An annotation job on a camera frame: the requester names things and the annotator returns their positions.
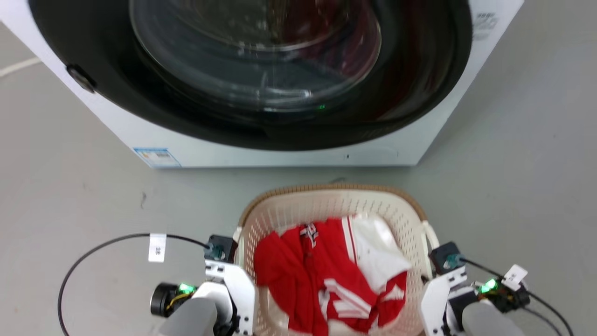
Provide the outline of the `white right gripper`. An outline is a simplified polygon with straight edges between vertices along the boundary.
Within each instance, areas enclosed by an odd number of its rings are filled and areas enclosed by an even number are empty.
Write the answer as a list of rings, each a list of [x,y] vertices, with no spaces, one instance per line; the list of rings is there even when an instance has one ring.
[[[421,321],[424,336],[464,336],[449,300],[468,292],[467,272],[455,269],[437,275],[424,285]]]

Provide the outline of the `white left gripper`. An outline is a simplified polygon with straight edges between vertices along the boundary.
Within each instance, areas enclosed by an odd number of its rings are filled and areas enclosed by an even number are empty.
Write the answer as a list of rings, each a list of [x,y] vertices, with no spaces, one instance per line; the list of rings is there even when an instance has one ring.
[[[205,261],[206,276],[222,280],[240,317],[238,329],[243,336],[253,336],[257,317],[257,290],[248,273],[235,264]]]

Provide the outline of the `cream plastic laundry basket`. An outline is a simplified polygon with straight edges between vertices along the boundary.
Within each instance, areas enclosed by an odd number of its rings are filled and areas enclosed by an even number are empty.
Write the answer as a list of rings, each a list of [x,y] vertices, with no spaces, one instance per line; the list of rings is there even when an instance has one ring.
[[[423,208],[403,190],[377,185],[322,184],[260,194],[243,211],[233,235],[238,244],[235,264],[254,277],[255,248],[270,232],[284,232],[297,224],[361,212],[375,213],[385,220],[391,238],[412,265],[404,308],[394,321],[371,336],[425,336],[419,303],[424,277],[433,278],[428,255],[440,244]]]

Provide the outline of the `red white-striped garment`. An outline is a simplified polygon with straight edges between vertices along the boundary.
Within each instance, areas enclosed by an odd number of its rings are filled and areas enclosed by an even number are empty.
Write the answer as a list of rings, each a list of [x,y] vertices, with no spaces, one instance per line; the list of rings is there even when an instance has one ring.
[[[345,217],[299,224],[272,232],[258,244],[254,271],[288,315],[288,328],[330,336],[336,325],[369,334],[397,318],[406,303],[404,272],[375,293],[354,261],[352,233]]]

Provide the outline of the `white garment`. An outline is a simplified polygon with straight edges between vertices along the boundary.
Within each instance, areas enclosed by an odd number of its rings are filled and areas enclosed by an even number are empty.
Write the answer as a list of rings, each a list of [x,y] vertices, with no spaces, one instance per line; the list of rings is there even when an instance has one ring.
[[[352,261],[375,293],[386,291],[388,281],[411,269],[411,263],[381,216],[357,213],[348,216],[347,224],[352,233]]]

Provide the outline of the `blue energy label sticker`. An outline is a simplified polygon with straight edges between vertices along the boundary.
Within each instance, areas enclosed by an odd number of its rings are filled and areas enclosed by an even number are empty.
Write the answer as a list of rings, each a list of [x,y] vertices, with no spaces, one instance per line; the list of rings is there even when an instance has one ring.
[[[132,150],[152,168],[182,167],[179,160],[166,147],[133,147]]]

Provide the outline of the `white washing machine body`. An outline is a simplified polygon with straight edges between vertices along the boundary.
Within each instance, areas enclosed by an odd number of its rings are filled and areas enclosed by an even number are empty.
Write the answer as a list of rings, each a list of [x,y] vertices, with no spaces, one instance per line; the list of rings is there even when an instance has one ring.
[[[415,166],[452,115],[524,0],[469,0],[469,3],[472,14],[495,12],[499,22],[486,40],[473,40],[463,74],[446,98],[430,113],[376,140],[337,149],[303,152],[220,145],[144,121],[100,94],[85,91],[70,78],[62,61],[58,60],[39,32],[27,0],[0,0],[0,21],[130,150],[133,147],[166,147],[182,168]]]

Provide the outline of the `black round washer door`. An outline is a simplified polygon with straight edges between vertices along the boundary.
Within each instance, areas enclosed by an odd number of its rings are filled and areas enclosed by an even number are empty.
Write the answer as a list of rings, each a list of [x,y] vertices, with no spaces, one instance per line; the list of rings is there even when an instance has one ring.
[[[27,0],[64,64],[129,113],[209,142],[311,151],[435,108],[472,49],[469,0]]]

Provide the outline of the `black door latch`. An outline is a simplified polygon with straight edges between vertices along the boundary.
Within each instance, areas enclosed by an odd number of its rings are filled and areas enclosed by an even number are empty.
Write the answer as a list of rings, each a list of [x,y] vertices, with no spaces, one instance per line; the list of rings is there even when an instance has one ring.
[[[89,93],[96,93],[97,83],[78,64],[67,64],[66,72],[82,89]]]

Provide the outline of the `grey printed sticker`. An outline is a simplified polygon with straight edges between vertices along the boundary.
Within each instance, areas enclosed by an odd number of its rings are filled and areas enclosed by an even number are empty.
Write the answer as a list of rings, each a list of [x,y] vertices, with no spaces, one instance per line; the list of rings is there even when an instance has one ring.
[[[486,40],[499,22],[495,12],[479,12],[472,15],[472,38],[474,41]]]

